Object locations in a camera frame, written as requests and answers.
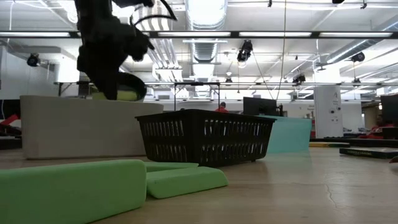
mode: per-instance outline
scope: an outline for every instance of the light green foam piece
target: light green foam piece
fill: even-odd
[[[0,223],[89,223],[139,208],[146,199],[140,160],[0,170]]]
[[[155,198],[168,198],[228,185],[219,169],[194,167],[147,173],[147,192]]]
[[[147,172],[183,169],[199,166],[199,164],[189,162],[144,162],[144,164],[147,167]]]

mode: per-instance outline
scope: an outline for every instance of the white ceiling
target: white ceiling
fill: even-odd
[[[55,1],[46,1],[50,6],[58,6]],[[181,0],[169,0],[169,3],[174,7],[183,5]],[[284,28],[284,9],[283,1],[273,0],[274,5],[271,8],[264,6],[249,7],[253,5],[245,4],[245,2],[263,2],[264,6],[267,1],[243,1],[230,0],[227,10],[225,30],[276,30],[281,31]],[[367,0],[368,6],[395,6],[398,7],[398,1],[383,0],[370,1]],[[10,7],[12,1],[0,0],[0,30],[9,29]],[[43,7],[41,3],[29,1],[29,4]],[[360,9],[362,0],[346,0],[345,6],[357,6],[356,9],[346,9],[337,11],[310,11],[310,10],[286,10],[286,29],[287,30],[371,30],[373,27],[383,23],[397,14],[397,9],[375,9],[366,8]],[[302,6],[302,7],[332,7],[331,0],[288,0],[288,6]],[[21,3],[16,3],[12,9],[12,30],[73,30],[74,25],[68,22],[67,14],[63,9],[38,9],[31,6],[26,6]],[[187,23],[185,20],[185,11],[175,12],[178,17],[178,22],[169,23],[173,30],[186,30]],[[352,40],[319,40],[319,51],[317,52],[316,40],[286,40],[285,49],[283,50],[282,39],[255,39],[252,40],[254,46],[254,53],[261,72],[265,76],[272,76],[272,82],[278,82],[281,72],[286,74],[291,69],[300,65],[303,60],[310,56],[319,54],[329,54],[342,46],[350,43]],[[232,63],[224,56],[223,52],[236,52],[240,48],[243,39],[228,39],[228,43],[220,44],[219,55],[217,62],[221,65],[216,65],[215,76],[225,77],[225,73],[229,70],[234,75],[238,74],[238,66]],[[81,41],[78,39],[13,39],[12,43],[18,45],[28,46],[57,46],[78,55],[78,47]],[[189,45],[183,44],[182,40],[173,40],[174,49],[177,53],[178,61],[183,68],[183,76],[187,77],[191,74],[191,62]],[[398,47],[398,40],[385,40],[381,43],[372,46],[364,51],[366,60],[377,57],[389,50]],[[282,52],[285,52],[284,67],[282,71],[282,63],[279,58]],[[386,65],[396,63],[398,53],[393,52],[386,55],[379,60],[363,62],[362,65],[357,65],[356,74],[372,72]],[[133,62],[130,58],[124,64],[130,72],[150,72],[152,70],[152,62],[146,57],[143,62]],[[351,63],[342,62],[339,64],[342,77],[347,80],[353,78],[353,71]],[[312,69],[308,69],[305,73],[312,73]],[[260,78],[260,72],[257,68],[256,61],[252,56],[246,68],[239,69],[241,76],[253,77],[251,79],[257,80]],[[392,76],[395,73],[388,73],[383,75]]]

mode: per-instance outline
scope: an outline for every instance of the ceiling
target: ceiling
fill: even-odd
[[[74,23],[67,18],[64,9],[47,9],[38,7],[59,7],[56,1],[16,1],[12,7],[12,30],[75,30]],[[177,22],[169,22],[172,30],[187,30],[184,1],[168,0],[175,9]],[[360,9],[363,0],[346,0],[341,7],[352,9],[321,10],[323,7],[335,7],[331,0],[287,0],[286,30],[321,30],[321,31],[370,31],[379,24],[396,16],[397,9],[374,8],[379,6],[398,7],[395,0],[367,0],[368,7]],[[268,1],[230,0],[226,13],[224,30],[272,30],[284,29],[284,1],[273,0],[272,7],[267,7]],[[10,11],[12,1],[0,0],[0,30],[9,30]],[[247,66],[238,69],[236,62],[231,61],[233,54],[242,45],[244,39],[228,39],[227,43],[219,44],[215,66],[215,77],[226,77],[226,72],[231,72],[232,77],[240,76],[241,82],[254,82],[264,74],[267,81],[279,82],[281,75],[289,72],[314,55],[330,54],[353,40],[333,39],[254,39],[254,55],[249,58]],[[78,55],[78,47],[81,41],[78,39],[12,39],[11,43],[20,46],[52,46],[60,47],[75,57]],[[174,39],[173,46],[177,54],[178,62],[182,66],[182,75],[187,78],[192,76],[192,58],[190,46],[184,44],[181,39]],[[398,56],[398,40],[383,40],[382,42],[364,50],[366,60],[356,64],[355,74],[361,75],[373,72],[392,63],[396,63]],[[371,60],[388,51],[391,53]],[[129,72],[140,74],[146,81],[151,80],[152,61],[145,57],[142,62],[133,62],[130,58],[124,63],[124,68]],[[343,81],[350,82],[354,77],[352,62],[340,62],[335,65],[340,68]],[[304,72],[307,81],[312,80],[313,68]],[[379,82],[383,78],[394,77],[395,71],[384,73],[379,77],[369,79],[369,82]]]

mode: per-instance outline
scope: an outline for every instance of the person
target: person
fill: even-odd
[[[384,121],[382,115],[379,114],[377,116],[376,125],[371,129],[371,132],[367,135],[359,136],[359,138],[383,139],[383,135],[381,134],[382,129],[388,127],[394,127],[394,125],[391,122]]]
[[[226,103],[221,102],[220,107],[216,109],[216,112],[228,113],[228,110],[226,110],[225,108],[226,108]]]

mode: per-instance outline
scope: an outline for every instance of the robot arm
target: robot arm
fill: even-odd
[[[114,2],[120,7],[154,5],[152,0]],[[85,72],[107,99],[116,100],[120,82],[119,67],[129,55],[133,60],[140,61],[148,48],[154,47],[148,36],[135,26],[122,24],[112,15],[111,0],[75,0],[75,6],[77,27],[83,42],[79,48],[77,69]]]

